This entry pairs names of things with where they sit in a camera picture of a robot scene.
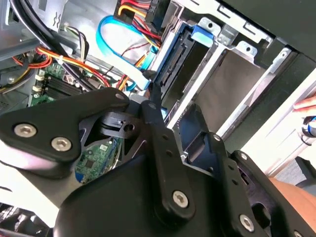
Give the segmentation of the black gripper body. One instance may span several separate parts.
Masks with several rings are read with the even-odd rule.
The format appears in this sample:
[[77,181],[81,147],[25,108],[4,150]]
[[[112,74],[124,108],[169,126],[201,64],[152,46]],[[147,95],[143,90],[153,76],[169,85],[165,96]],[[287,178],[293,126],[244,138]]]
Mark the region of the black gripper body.
[[217,180],[178,153],[141,156],[75,190],[56,237],[224,237],[231,217]]

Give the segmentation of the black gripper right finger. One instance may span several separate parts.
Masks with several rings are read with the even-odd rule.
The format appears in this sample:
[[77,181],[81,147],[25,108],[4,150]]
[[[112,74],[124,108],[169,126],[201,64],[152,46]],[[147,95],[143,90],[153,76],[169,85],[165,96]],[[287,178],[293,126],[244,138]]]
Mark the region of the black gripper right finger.
[[215,178],[222,229],[227,237],[307,237],[309,226],[242,151],[228,153],[192,104],[179,122],[185,163]]

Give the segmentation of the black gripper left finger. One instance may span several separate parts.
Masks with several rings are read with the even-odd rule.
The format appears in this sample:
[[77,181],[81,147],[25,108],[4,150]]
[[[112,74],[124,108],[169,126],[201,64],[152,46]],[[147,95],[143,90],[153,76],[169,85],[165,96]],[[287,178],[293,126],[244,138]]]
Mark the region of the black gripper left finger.
[[5,149],[0,159],[43,177],[67,177],[94,126],[106,118],[120,124],[107,124],[103,134],[130,142],[119,167],[140,158],[149,161],[153,208],[159,219],[168,224],[190,221],[196,211],[192,191],[174,134],[163,122],[159,100],[136,103],[107,87],[5,113],[0,118]]

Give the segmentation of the person's hand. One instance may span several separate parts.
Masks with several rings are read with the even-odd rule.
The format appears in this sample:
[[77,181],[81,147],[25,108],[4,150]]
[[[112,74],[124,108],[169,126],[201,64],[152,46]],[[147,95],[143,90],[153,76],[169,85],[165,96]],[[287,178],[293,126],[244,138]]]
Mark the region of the person's hand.
[[293,106],[295,112],[308,114],[314,114],[316,112],[316,97],[306,98]]

